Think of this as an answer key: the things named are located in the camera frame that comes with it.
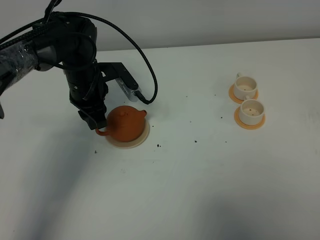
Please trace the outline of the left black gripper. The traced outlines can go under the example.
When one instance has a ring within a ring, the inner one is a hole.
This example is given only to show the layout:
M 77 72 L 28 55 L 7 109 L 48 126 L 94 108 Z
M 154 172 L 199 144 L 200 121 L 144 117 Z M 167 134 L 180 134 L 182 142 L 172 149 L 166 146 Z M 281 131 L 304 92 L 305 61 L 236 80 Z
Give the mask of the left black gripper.
M 81 71 L 64 70 L 71 103 L 81 109 L 78 114 L 91 130 L 107 126 L 105 96 L 109 89 L 95 60 Z

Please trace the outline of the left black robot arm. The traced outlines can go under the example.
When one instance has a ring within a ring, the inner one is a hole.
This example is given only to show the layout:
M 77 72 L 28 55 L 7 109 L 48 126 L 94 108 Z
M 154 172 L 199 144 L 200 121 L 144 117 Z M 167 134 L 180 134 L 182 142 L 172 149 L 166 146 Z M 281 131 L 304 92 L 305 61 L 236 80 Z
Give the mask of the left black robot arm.
M 96 60 L 97 28 L 85 17 L 54 17 L 35 37 L 21 40 L 0 51 L 0 91 L 3 93 L 32 70 L 62 69 L 69 87 L 69 100 L 91 130 L 106 126 L 104 104 L 108 87 Z

